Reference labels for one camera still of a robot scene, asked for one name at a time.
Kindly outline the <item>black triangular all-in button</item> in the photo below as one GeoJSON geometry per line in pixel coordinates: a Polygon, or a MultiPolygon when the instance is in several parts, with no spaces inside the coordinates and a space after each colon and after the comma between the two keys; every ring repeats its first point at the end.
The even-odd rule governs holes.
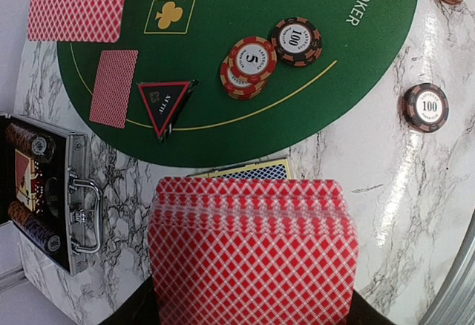
{"type": "Polygon", "coordinates": [[[148,82],[138,89],[160,142],[165,142],[173,131],[178,117],[194,93],[199,81],[148,82]]]}

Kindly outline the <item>red chip stack mat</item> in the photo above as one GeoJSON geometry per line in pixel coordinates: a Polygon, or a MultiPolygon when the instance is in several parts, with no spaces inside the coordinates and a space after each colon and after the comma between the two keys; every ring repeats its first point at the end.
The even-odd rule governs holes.
{"type": "Polygon", "coordinates": [[[266,87],[278,62],[272,44],[259,36],[248,36],[234,44],[220,67],[220,81],[233,99],[249,100],[266,87]]]}

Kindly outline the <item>red-backed playing card deck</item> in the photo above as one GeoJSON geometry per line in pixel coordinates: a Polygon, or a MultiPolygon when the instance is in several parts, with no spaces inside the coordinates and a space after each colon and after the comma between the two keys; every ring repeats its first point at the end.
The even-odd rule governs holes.
{"type": "Polygon", "coordinates": [[[345,324],[358,235],[335,180],[165,177],[148,226],[162,324],[345,324]]]}

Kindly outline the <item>dark 100 chips mat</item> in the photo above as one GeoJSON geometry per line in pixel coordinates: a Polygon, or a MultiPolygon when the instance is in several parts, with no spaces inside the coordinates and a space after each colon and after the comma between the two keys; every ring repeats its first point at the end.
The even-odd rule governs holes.
{"type": "Polygon", "coordinates": [[[271,30],[269,39],[278,58],[297,68],[311,65],[323,51],[320,32],[309,19],[302,17],[281,20],[271,30]]]}

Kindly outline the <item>red card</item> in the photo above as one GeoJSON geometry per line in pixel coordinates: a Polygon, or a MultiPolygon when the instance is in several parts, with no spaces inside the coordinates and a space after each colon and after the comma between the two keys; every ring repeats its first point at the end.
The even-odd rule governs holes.
{"type": "Polygon", "coordinates": [[[101,52],[89,120],[112,128],[125,127],[138,50],[101,52]]]}

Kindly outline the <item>dark red 100 chip stack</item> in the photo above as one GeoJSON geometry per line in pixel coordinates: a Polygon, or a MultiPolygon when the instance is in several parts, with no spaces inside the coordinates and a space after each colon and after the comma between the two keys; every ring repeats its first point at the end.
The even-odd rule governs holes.
{"type": "Polygon", "coordinates": [[[448,98],[429,82],[410,87],[402,97],[401,109],[406,122],[423,133],[438,131],[448,120],[448,98]]]}

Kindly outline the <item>red card airborne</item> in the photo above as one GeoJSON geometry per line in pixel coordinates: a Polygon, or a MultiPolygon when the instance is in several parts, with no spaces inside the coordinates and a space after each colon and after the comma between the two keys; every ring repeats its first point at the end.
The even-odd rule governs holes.
{"type": "Polygon", "coordinates": [[[115,43],[125,0],[30,0],[30,41],[115,43]]]}

